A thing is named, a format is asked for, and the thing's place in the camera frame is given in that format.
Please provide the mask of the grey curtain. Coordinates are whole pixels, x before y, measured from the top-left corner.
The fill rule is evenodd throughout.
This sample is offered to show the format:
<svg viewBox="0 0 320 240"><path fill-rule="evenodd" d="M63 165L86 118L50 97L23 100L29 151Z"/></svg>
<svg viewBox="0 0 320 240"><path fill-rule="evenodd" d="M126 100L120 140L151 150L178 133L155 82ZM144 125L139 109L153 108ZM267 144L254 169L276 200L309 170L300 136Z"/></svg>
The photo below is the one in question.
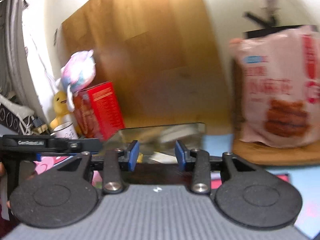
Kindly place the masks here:
<svg viewBox="0 0 320 240"><path fill-rule="evenodd" d="M1 0L1 94L13 92L17 102L34 108L38 101L22 32L22 0Z"/></svg>

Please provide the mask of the black speaker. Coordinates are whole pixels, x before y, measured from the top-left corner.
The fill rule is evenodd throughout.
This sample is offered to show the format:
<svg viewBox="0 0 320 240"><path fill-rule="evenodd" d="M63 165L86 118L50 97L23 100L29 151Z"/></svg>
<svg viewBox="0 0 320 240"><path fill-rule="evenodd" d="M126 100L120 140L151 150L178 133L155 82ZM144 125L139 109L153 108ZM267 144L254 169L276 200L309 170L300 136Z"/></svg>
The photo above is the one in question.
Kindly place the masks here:
<svg viewBox="0 0 320 240"><path fill-rule="evenodd" d="M8 128L12 132L23 134L20 119L3 104L0 106L0 122L2 126Z"/></svg>

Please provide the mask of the yellow duck plush toy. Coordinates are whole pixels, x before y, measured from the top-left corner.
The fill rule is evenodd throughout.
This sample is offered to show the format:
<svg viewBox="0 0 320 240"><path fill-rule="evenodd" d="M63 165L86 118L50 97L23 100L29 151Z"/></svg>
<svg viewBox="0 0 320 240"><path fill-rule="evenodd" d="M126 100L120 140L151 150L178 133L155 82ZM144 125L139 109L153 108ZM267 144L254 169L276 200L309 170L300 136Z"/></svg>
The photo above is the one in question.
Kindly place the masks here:
<svg viewBox="0 0 320 240"><path fill-rule="evenodd" d="M72 122L77 135L82 135L74 114L68 110L67 95L64 91L58 91L54 95L53 108L56 117L50 122L50 128L52 130L65 122Z"/></svg>

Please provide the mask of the pink blue plush toy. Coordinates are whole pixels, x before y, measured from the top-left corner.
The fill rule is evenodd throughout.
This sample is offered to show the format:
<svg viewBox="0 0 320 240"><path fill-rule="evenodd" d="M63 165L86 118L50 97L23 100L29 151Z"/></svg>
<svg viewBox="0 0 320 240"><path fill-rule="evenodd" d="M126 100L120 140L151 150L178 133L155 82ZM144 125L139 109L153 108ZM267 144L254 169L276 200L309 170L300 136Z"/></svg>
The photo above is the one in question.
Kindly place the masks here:
<svg viewBox="0 0 320 240"><path fill-rule="evenodd" d="M67 108L74 112L73 97L79 91L87 88L96 75L94 50L78 51L74 53L64 67L61 68L61 77L55 81L57 88L67 95Z"/></svg>

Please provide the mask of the wooden tray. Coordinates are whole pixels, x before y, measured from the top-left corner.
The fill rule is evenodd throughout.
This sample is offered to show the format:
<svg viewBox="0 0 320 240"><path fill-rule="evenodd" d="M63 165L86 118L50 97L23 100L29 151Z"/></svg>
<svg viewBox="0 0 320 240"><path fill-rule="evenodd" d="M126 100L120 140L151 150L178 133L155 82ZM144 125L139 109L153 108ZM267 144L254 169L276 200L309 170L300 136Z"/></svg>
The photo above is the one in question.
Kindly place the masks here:
<svg viewBox="0 0 320 240"><path fill-rule="evenodd" d="M241 113L242 70L232 61L233 85L233 153L258 165L264 166L303 166L319 164L319 142L298 148L272 148L260 142L242 142L241 125L244 121Z"/></svg>

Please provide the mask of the white enamel mug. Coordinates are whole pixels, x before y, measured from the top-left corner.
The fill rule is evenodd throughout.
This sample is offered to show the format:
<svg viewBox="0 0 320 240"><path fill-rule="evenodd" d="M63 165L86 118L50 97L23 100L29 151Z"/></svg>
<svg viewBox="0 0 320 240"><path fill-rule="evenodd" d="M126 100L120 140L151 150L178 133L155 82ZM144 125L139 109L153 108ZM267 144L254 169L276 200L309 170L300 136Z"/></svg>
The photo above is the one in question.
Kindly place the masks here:
<svg viewBox="0 0 320 240"><path fill-rule="evenodd" d="M53 129L53 133L57 138L78 139L72 122L65 122Z"/></svg>

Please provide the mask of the pink twisted snack bag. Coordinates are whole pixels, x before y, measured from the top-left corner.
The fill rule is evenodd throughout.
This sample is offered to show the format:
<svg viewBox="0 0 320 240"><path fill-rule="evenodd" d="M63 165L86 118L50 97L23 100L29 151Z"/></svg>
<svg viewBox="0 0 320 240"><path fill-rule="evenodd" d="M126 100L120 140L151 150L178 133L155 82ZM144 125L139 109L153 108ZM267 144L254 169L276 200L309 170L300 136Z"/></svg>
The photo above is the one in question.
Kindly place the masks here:
<svg viewBox="0 0 320 240"><path fill-rule="evenodd" d="M241 141L292 148L319 140L319 32L311 25L233 41L242 71Z"/></svg>

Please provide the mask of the red gift box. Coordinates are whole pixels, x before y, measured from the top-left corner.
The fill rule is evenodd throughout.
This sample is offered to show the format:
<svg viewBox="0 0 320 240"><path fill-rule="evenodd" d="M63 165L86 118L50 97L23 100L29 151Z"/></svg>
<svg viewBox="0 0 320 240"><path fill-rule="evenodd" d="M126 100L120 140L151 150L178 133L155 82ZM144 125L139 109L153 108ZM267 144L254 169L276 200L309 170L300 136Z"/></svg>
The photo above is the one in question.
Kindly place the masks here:
<svg viewBox="0 0 320 240"><path fill-rule="evenodd" d="M74 93L73 103L74 115L84 137L108 140L120 129L125 128L111 82Z"/></svg>

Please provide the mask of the peppa pig bed sheet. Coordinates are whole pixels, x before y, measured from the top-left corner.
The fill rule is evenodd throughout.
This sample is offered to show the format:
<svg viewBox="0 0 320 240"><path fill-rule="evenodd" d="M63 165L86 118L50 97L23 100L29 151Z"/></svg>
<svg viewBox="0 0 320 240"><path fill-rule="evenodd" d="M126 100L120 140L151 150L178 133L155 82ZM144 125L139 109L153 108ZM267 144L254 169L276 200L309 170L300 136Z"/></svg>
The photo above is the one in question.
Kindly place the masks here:
<svg viewBox="0 0 320 240"><path fill-rule="evenodd" d="M213 156L231 150L233 136L206 135L202 148ZM268 167L267 171L291 183L302 195L303 207L295 226L310 239L319 235L319 166ZM138 164L126 180L130 184L184 184L190 176L174 165Z"/></svg>

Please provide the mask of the black wool product box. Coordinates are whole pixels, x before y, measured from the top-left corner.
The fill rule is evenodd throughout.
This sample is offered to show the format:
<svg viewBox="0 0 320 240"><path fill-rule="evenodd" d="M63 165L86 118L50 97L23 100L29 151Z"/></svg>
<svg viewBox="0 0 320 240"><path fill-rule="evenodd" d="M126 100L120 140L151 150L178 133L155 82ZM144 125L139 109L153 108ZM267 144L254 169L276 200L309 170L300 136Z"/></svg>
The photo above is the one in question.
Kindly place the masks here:
<svg viewBox="0 0 320 240"><path fill-rule="evenodd" d="M139 142L139 155L137 163L148 164L174 164L175 144L180 140L188 149L201 148L203 137L206 135L204 123L150 126L139 128L126 128L119 130L104 143L108 149L126 149L129 144Z"/></svg>

